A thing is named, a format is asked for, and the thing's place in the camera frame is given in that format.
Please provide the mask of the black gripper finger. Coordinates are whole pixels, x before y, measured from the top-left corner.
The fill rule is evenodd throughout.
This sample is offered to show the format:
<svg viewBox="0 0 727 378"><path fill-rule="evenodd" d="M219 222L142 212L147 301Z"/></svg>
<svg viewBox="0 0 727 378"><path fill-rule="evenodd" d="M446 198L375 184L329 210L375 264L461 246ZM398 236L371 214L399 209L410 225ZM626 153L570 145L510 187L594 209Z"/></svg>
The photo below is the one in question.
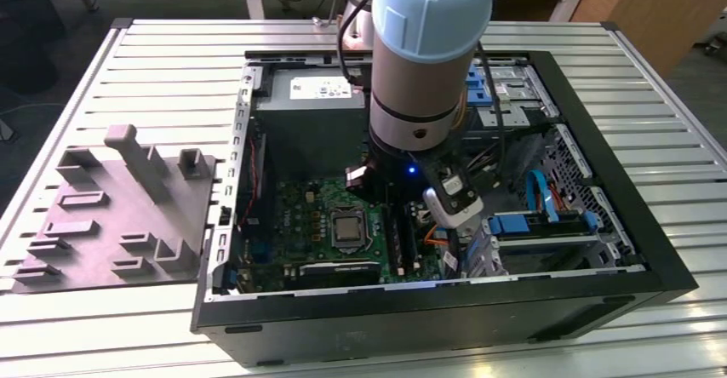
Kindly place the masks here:
<svg viewBox="0 0 727 378"><path fill-rule="evenodd" d="M346 168L346 190L367 203L386 202L386 178L374 162Z"/></svg>

